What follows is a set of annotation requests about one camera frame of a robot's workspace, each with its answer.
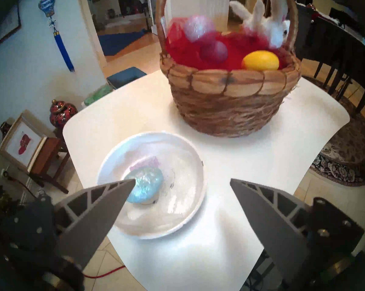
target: patterned rug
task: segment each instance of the patterned rug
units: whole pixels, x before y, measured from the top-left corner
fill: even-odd
[[[323,82],[303,76],[319,88]],[[355,106],[344,96],[339,103],[349,114]],[[357,114],[343,126],[317,155],[310,169],[345,186],[365,185],[365,118]]]

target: easter basket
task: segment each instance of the easter basket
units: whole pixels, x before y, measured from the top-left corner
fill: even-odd
[[[174,102],[192,128],[218,137],[239,137],[260,130],[277,113],[279,106],[301,77],[301,62],[293,51],[298,30],[294,0],[290,29],[279,49],[287,66],[275,71],[198,70],[177,64],[165,49],[161,24],[166,0],[157,0],[156,25],[161,45],[160,68],[168,78]]]

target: yellow egg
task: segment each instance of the yellow egg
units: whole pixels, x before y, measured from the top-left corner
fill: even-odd
[[[279,59],[269,51],[254,51],[243,58],[242,67],[255,71],[277,70]]]

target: blue egg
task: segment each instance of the blue egg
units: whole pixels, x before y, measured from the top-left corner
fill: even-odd
[[[131,203],[143,203],[150,200],[163,183],[161,170],[152,167],[132,170],[125,179],[135,179],[135,187],[127,198],[127,201]]]

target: framed painting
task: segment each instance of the framed painting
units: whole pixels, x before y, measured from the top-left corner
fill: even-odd
[[[14,5],[0,24],[0,44],[21,28],[19,5]]]
[[[20,170],[30,173],[46,139],[47,136],[38,132],[21,114],[0,144],[0,154]]]

